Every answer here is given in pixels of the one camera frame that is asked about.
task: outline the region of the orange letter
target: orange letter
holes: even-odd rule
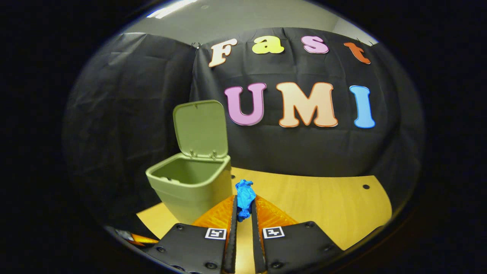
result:
[[[334,127],[338,120],[333,113],[332,90],[329,83],[315,83],[309,98],[296,83],[284,82],[276,86],[282,92],[283,117],[279,120],[282,127],[297,127],[300,121],[294,117],[294,108],[298,111],[305,125],[311,124],[311,119],[317,111],[315,125],[318,127]]]
[[[362,62],[364,64],[367,64],[367,65],[370,65],[370,60],[367,59],[367,58],[365,58],[362,55],[362,52],[364,52],[363,49],[357,47],[354,43],[351,43],[351,42],[350,43],[345,43],[344,45],[350,48],[350,50],[354,54],[355,58],[357,58],[360,62]]]
[[[219,44],[213,45],[211,49],[213,50],[213,56],[211,57],[211,62],[208,64],[210,68],[214,66],[221,65],[225,63],[226,58],[222,57],[222,54],[228,56],[230,51],[232,50],[232,46],[237,44],[237,39],[231,39],[225,42],[221,42]]]

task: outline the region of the black fabric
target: black fabric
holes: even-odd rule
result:
[[[136,213],[160,202],[145,175],[179,152],[172,110],[188,101],[195,48],[142,33],[108,41],[67,103],[64,154],[72,184],[104,224],[152,236]]]
[[[382,44],[372,46],[371,53],[393,79],[400,123],[390,140],[383,142],[381,157],[366,174],[377,177],[395,210],[412,194],[419,177],[426,138],[425,117],[419,93],[403,66]]]
[[[277,36],[285,50],[280,54],[255,54],[254,39]],[[326,54],[311,54],[303,48],[301,37],[318,36],[329,47]],[[211,46],[236,38],[225,63],[208,66]],[[353,42],[364,50],[370,65],[360,62],[344,46]],[[377,175],[397,208],[409,193],[419,171],[419,154],[424,135],[418,96],[405,73],[388,63],[391,57],[379,47],[326,31],[303,28],[268,28],[250,31],[206,43],[196,53],[190,100],[216,99],[226,110],[229,155],[232,166],[301,176]],[[279,125],[281,82],[295,82],[309,96],[316,82],[333,85],[336,127],[322,128],[300,122],[295,128]],[[248,85],[264,82],[264,116],[253,126],[234,123],[228,114],[225,89],[241,86],[241,110],[253,111]],[[375,127],[358,128],[352,85],[365,86]]]

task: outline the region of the orange soft gripper pad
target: orange soft gripper pad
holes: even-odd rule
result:
[[[212,207],[206,213],[201,215],[196,221],[194,221],[194,223],[192,223],[192,225],[200,227],[225,228],[227,231],[225,249],[226,245],[228,244],[228,237],[230,235],[232,217],[236,218],[236,216],[232,216],[233,199],[235,199],[235,195],[221,201],[216,206]]]
[[[144,236],[140,236],[137,234],[132,233],[131,235],[132,235],[133,241],[129,241],[129,242],[134,244],[134,245],[145,246],[146,244],[153,245],[153,244],[156,244],[159,242],[159,240],[154,240],[154,239],[147,238]]]
[[[255,207],[257,210],[257,224],[261,238],[261,246],[264,251],[264,241],[262,240],[262,229],[276,226],[295,225],[298,222],[291,218],[286,212],[277,206],[257,195],[255,197]]]

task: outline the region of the blue glove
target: blue glove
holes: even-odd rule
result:
[[[250,217],[250,204],[255,199],[255,192],[252,190],[252,181],[240,180],[235,187],[237,188],[237,220],[242,222]]]

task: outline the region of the trash bin lid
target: trash bin lid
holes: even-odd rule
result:
[[[228,154],[225,111],[220,102],[204,100],[177,105],[172,117],[184,155],[223,158]]]

